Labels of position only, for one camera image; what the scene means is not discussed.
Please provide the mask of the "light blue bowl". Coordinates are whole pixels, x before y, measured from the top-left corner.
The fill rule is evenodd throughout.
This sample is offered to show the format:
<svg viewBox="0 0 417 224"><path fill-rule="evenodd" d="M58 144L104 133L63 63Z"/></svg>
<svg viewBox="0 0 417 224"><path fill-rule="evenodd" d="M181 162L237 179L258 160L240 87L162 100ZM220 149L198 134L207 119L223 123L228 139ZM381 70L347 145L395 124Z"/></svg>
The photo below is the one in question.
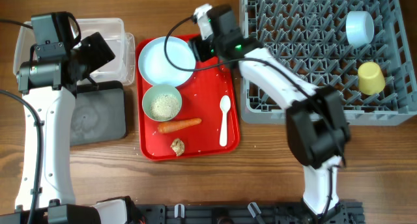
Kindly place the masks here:
<svg viewBox="0 0 417 224"><path fill-rule="evenodd" d="M370 44L375 34L371 14L366 11L350 11L346 19L347 40L353 48Z"/></svg>

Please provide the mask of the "yellow plastic cup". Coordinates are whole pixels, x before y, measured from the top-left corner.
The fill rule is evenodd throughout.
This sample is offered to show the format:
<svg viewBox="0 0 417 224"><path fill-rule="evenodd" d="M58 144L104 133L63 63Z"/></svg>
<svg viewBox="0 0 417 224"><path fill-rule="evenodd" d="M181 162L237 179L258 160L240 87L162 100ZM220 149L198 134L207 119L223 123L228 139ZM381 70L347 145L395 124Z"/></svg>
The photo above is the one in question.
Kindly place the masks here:
<svg viewBox="0 0 417 224"><path fill-rule="evenodd" d="M371 96L380 93L386 86L381 67L374 62L366 62L358 69L358 88L361 93Z"/></svg>

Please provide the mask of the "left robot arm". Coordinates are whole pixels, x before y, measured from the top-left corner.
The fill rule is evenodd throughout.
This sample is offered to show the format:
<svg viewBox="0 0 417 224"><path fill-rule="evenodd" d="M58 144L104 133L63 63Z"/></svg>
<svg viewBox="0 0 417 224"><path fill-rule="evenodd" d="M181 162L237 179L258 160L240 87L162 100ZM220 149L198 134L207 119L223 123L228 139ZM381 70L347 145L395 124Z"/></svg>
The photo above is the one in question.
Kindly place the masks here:
<svg viewBox="0 0 417 224"><path fill-rule="evenodd" d="M115 54L100 33L82 36L69 12L33 16L29 28L35 43L17 71L14 96L25 108L22 181L14 212L3 214L1 222L140 223L141 213L128 196L76 204L70 177L70 127L78 93L111 100L125 119L122 83L91 77Z"/></svg>

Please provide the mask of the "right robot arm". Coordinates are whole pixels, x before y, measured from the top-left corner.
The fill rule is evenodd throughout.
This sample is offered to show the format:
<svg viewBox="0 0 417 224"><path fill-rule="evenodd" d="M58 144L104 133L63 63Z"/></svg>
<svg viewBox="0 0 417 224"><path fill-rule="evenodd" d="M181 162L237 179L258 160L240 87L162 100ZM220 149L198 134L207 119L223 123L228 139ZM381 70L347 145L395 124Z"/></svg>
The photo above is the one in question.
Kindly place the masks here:
<svg viewBox="0 0 417 224"><path fill-rule="evenodd" d="M339 212L337 171L351 138L339 92L303 80L256 38L245 37L229 5L202 5L191 19L200 30L189 41L198 61L218 57L237 67L284 110L287 142L304 170L302 201L315 221L328 221Z"/></svg>

